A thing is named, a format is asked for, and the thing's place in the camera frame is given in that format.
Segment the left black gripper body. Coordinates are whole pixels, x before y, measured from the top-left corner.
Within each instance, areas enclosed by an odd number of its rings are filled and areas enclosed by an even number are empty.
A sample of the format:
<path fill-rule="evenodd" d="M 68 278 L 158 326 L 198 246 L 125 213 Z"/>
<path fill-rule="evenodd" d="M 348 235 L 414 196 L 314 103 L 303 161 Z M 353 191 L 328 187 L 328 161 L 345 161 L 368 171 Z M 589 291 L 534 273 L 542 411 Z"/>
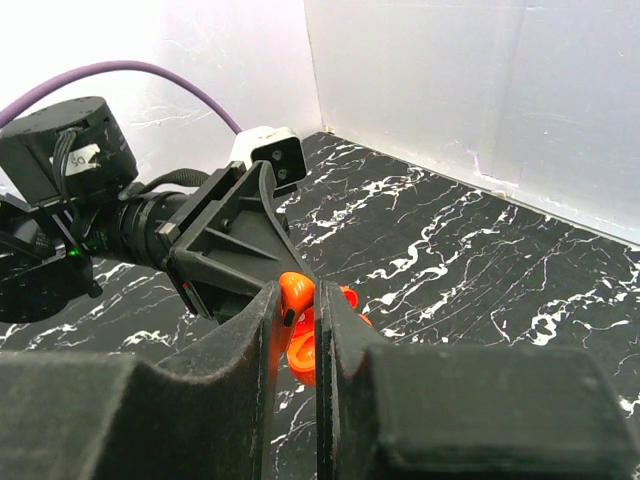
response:
<path fill-rule="evenodd" d="M 246 172 L 245 167 L 225 167 L 215 170 L 192 194 L 151 192 L 101 206 L 99 256 L 164 270 L 180 235 Z"/>

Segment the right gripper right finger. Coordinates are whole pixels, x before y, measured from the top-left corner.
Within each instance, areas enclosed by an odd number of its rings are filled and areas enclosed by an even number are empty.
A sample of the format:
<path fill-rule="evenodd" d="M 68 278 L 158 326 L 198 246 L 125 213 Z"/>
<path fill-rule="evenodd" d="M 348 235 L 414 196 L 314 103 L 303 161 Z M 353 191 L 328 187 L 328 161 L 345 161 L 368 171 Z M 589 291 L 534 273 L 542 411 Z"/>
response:
<path fill-rule="evenodd" d="M 628 479 L 638 466 L 638 437 L 586 351 L 378 334 L 368 389 L 316 391 L 319 478 Z"/>

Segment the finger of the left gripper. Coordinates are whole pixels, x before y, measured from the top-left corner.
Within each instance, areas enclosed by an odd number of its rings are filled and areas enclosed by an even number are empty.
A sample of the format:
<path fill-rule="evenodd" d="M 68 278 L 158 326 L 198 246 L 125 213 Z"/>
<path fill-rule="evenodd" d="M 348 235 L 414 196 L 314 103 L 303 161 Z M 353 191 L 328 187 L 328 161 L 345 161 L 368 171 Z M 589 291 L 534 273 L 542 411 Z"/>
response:
<path fill-rule="evenodd" d="M 271 164 L 254 163 L 173 244 L 167 274 L 192 313 L 223 322 L 285 272 L 315 278 L 276 212 L 275 190 Z"/>

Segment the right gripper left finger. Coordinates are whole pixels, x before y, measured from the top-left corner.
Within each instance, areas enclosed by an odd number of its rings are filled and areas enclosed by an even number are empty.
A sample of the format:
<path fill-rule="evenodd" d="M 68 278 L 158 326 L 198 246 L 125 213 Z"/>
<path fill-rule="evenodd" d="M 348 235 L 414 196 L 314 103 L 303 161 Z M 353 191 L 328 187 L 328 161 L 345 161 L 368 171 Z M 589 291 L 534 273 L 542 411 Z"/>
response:
<path fill-rule="evenodd" d="M 152 364 L 139 356 L 5 352 L 5 479 L 260 479 L 282 328 L 270 282 L 234 318 Z"/>

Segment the orange earbud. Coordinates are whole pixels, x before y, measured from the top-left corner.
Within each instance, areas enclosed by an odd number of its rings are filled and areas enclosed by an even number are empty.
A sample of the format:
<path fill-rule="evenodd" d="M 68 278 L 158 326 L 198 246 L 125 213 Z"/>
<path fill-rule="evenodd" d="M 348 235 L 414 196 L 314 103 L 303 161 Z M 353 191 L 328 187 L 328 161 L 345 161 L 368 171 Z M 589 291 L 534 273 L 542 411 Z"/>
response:
<path fill-rule="evenodd" d="M 314 313 L 315 285 L 301 273 L 285 272 L 279 280 L 282 290 L 283 331 L 280 349 L 287 355 L 292 372 L 308 375 L 315 369 Z"/>

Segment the red round disc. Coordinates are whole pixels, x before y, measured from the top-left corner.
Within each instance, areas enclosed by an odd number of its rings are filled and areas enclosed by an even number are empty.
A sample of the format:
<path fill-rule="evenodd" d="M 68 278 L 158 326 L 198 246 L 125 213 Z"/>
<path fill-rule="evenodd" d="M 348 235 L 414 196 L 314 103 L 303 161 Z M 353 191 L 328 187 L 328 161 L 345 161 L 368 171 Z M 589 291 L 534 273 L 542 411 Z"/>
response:
<path fill-rule="evenodd" d="M 294 377 L 319 396 L 354 396 L 371 384 L 370 351 L 382 338 L 350 296 L 335 282 L 316 284 L 313 304 L 303 311 L 303 332 L 295 333 L 288 347 Z"/>

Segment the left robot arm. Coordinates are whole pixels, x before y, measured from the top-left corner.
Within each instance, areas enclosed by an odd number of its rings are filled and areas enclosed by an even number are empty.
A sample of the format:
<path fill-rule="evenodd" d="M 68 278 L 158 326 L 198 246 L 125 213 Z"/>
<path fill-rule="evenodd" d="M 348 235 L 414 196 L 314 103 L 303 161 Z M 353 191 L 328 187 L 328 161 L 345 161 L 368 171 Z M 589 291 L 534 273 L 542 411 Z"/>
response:
<path fill-rule="evenodd" d="M 1 167 L 1 319 L 34 323 L 101 295 L 94 263 L 165 273 L 185 306 L 226 321 L 269 282 L 309 268 L 275 200 L 307 169 L 289 129 L 246 131 L 246 156 L 211 173 L 180 168 L 148 184 L 101 97 L 11 121 Z"/>

